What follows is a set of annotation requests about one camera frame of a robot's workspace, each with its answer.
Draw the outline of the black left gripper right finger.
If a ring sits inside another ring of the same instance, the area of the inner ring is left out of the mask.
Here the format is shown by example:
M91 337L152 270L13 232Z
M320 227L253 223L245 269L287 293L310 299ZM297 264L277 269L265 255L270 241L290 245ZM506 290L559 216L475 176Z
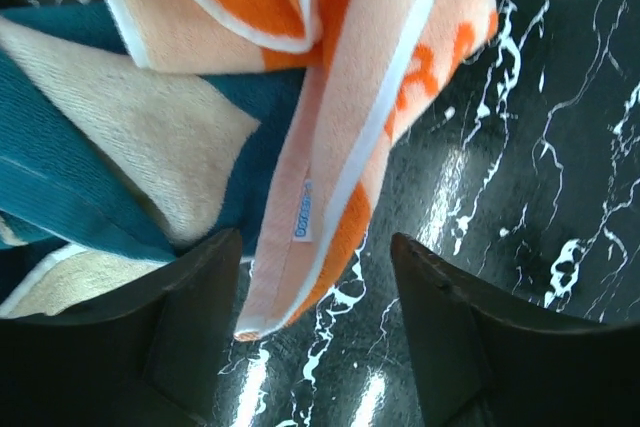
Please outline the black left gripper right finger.
M390 246L427 426L635 426L639 327L520 299L397 233Z

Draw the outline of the orange Doraemon towel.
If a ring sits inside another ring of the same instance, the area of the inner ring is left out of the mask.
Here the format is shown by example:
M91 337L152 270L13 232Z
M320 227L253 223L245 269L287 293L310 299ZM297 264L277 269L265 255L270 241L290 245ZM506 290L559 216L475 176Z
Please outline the orange Doraemon towel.
M306 75L257 243L240 341L297 320L344 271L394 143L495 34L496 0L105 0L133 62Z

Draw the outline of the teal Doraemon towel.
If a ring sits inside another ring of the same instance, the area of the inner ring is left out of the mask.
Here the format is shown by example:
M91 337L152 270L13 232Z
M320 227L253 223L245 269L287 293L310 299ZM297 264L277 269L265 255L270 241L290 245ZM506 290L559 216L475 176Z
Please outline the teal Doraemon towel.
M108 7L1 13L1 314L56 315L227 229L255 255L304 73L137 67Z

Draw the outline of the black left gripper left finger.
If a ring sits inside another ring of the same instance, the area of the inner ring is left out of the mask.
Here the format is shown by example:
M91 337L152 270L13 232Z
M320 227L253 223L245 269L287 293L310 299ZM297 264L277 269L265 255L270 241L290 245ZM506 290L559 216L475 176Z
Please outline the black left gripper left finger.
M208 426L242 254L228 229L55 316L1 323L5 426Z

